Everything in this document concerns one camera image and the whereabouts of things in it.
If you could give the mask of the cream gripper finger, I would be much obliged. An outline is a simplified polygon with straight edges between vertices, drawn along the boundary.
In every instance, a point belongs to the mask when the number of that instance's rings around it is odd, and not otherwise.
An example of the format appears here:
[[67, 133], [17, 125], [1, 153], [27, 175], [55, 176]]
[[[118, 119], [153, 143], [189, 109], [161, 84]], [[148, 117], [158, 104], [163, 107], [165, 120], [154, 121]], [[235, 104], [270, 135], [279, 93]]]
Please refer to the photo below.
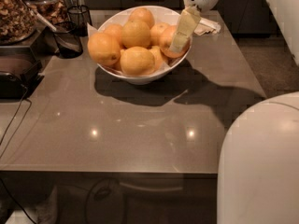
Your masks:
[[182, 52], [200, 20], [201, 14], [197, 6], [185, 7], [178, 18], [169, 50], [175, 53]]

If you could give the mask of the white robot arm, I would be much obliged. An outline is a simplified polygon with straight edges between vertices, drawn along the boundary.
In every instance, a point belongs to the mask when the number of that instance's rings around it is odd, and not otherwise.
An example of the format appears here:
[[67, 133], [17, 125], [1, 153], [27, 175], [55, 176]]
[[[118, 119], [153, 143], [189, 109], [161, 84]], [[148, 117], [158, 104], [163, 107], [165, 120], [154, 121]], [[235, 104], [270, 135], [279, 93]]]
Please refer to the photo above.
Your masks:
[[[219, 0], [183, 0], [170, 50], [182, 51], [200, 12]], [[299, 0], [266, 0], [299, 62]], [[240, 115], [220, 154], [217, 224], [299, 224], [299, 92], [262, 101]]]

